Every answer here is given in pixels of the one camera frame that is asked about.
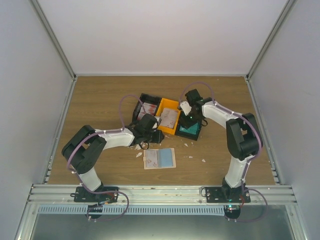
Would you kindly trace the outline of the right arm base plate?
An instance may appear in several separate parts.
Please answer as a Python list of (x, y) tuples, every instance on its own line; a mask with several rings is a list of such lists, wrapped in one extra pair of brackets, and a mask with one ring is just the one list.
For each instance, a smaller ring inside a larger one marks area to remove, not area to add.
[(241, 186), (205, 186), (201, 188), (200, 195), (206, 198), (207, 203), (223, 204), (224, 216), (230, 220), (237, 220), (244, 204), (251, 202), (250, 194), (244, 193)]

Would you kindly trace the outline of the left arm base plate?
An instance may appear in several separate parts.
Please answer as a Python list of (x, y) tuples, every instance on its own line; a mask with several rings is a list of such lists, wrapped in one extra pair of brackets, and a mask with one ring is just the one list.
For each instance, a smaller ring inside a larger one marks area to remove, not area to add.
[(90, 220), (97, 220), (102, 215), (96, 214), (101, 213), (103, 210), (103, 205), (105, 204), (113, 204), (118, 201), (118, 193), (119, 190), (116, 186), (99, 186), (95, 193), (99, 192), (108, 192), (104, 194), (95, 194), (88, 192), (83, 186), (79, 186), (76, 188), (75, 192), (71, 193), (70, 196), (73, 198), (73, 201), (76, 203), (89, 203), (87, 208), (86, 217), (90, 218)]

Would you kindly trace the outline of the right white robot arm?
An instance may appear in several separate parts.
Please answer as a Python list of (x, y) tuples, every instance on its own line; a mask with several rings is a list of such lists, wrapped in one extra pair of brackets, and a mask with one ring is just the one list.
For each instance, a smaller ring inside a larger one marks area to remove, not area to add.
[(232, 203), (244, 192), (251, 161), (260, 155), (263, 147), (255, 116), (232, 111), (212, 97), (203, 98), (196, 89), (188, 91), (185, 97), (186, 101), (179, 99), (178, 109), (188, 120), (202, 122), (209, 119), (226, 130), (231, 160), (222, 180), (221, 196), (226, 202)]

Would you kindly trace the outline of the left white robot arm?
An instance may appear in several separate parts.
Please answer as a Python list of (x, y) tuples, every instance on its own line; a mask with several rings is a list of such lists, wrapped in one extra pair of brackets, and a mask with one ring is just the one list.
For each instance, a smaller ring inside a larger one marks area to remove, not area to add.
[(159, 116), (146, 113), (140, 120), (119, 129), (99, 130), (85, 125), (69, 140), (61, 154), (67, 160), (67, 169), (78, 177), (90, 201), (98, 202), (103, 197), (103, 183), (95, 170), (101, 153), (117, 147), (160, 143), (164, 139), (164, 134), (158, 130), (160, 122)]

